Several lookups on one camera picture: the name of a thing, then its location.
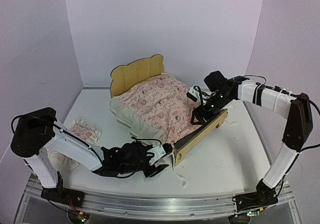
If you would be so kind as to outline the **pink unicorn print blanket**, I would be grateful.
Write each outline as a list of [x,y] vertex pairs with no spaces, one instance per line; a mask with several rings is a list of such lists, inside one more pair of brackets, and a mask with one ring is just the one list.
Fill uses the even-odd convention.
[[109,108],[118,121],[130,127],[130,132],[147,145],[169,143],[173,151],[172,167],[176,167],[190,151],[214,128],[225,121],[228,112],[207,126],[196,138],[181,149],[174,144],[201,125],[192,125],[192,111],[199,105],[187,97],[189,88],[173,75],[163,73],[134,85],[110,100]]

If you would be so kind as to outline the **pink ruffled unicorn pillow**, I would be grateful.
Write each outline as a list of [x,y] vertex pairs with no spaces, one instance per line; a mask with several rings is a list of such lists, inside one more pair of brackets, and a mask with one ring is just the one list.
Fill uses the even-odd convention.
[[[101,131],[99,131],[97,127],[89,125],[88,122],[82,119],[73,120],[67,130],[93,146],[97,144],[98,140],[102,136]],[[73,170],[80,165],[79,162],[52,149],[48,149],[47,153],[51,163],[58,165],[59,167]]]

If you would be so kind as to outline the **wooden pet bed frame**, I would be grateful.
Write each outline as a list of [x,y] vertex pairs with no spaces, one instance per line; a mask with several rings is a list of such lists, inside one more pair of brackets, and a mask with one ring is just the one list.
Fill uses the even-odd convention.
[[164,57],[161,54],[156,54],[150,58],[139,59],[128,65],[120,65],[113,69],[110,74],[112,78],[111,98],[125,93],[142,81],[165,73],[163,60]]

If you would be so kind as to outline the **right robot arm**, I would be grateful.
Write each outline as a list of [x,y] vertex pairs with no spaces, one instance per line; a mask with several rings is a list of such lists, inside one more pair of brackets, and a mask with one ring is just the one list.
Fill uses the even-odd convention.
[[286,119],[280,151],[261,181],[263,187],[252,194],[252,202],[262,206],[272,196],[270,189],[276,187],[297,156],[306,150],[304,144],[313,130],[311,107],[314,103],[304,93],[294,94],[278,86],[268,86],[247,75],[227,79],[220,71],[215,71],[204,82],[210,93],[193,86],[186,94],[192,101],[199,102],[192,112],[193,125],[205,124],[233,100],[252,103]]

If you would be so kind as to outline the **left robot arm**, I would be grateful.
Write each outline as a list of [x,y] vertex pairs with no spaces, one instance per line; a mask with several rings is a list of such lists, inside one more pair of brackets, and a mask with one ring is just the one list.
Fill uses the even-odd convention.
[[62,176],[50,162],[48,150],[71,158],[96,175],[117,179],[127,179],[140,171],[146,178],[154,177],[167,167],[156,163],[173,151],[171,144],[160,140],[153,146],[137,138],[120,148],[94,147],[68,131],[51,107],[14,117],[11,130],[11,150],[27,162],[57,203],[67,198],[67,191],[61,187]]

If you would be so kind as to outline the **aluminium front rail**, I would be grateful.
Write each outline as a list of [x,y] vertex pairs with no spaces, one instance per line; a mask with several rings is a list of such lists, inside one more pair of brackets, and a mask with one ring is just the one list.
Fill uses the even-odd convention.
[[138,197],[111,195],[92,191],[82,191],[80,196],[72,196],[73,205],[47,201],[41,197],[43,188],[40,183],[30,179],[22,195],[14,223],[23,222],[31,199],[37,199],[49,205],[54,210],[68,208],[77,209],[90,214],[99,214],[113,218],[147,221],[190,221],[209,220],[226,216],[239,216],[245,213],[249,216],[262,217],[266,212],[273,213],[271,222],[275,222],[281,214],[281,223],[300,224],[301,218],[293,197],[291,187],[286,182],[282,188],[277,188],[277,203],[268,207],[250,209],[243,208],[243,201],[236,201],[231,195],[203,197]]

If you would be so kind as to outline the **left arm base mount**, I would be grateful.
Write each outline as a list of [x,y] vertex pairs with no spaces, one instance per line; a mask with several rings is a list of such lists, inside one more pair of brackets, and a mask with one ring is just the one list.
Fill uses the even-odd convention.
[[84,202],[85,193],[68,188],[62,188],[62,190],[58,190],[57,188],[43,188],[41,197],[58,204],[69,205],[74,208],[81,208]]

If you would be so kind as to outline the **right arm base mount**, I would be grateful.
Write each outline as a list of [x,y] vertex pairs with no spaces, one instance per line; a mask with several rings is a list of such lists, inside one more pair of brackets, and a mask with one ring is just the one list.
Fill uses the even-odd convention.
[[261,197],[257,192],[245,193],[236,195],[232,198],[236,205],[236,212],[243,213],[248,211],[255,211],[260,208],[267,208],[268,206],[278,203],[278,196],[275,192],[266,197]]

